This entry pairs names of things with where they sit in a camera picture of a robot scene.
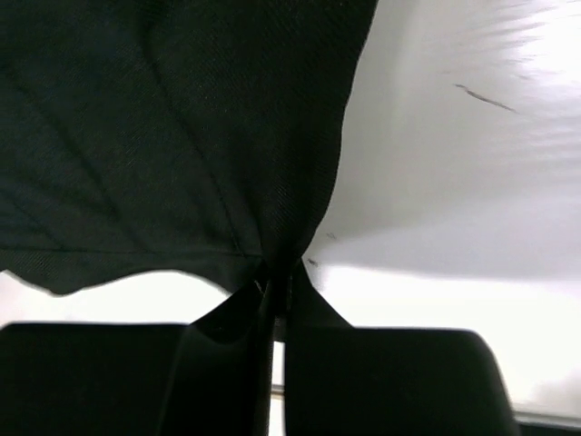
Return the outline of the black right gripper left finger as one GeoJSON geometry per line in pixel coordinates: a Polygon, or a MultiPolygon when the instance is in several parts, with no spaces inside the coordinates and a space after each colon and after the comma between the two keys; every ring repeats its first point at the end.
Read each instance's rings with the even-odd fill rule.
{"type": "Polygon", "coordinates": [[[271,288],[191,324],[15,323],[1,332],[4,435],[264,435],[271,288]]]}

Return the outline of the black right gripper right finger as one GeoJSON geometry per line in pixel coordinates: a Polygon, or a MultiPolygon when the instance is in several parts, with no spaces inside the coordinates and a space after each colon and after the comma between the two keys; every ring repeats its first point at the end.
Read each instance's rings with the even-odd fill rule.
{"type": "Polygon", "coordinates": [[[476,333],[353,327],[303,265],[288,297],[287,434],[517,434],[497,362],[476,333]]]}

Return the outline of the black pleated skirt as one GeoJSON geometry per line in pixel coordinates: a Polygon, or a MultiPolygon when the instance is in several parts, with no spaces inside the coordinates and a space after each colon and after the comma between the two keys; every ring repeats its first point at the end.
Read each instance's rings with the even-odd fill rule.
{"type": "Polygon", "coordinates": [[[57,294],[288,275],[373,1],[4,1],[1,267],[57,294]]]}

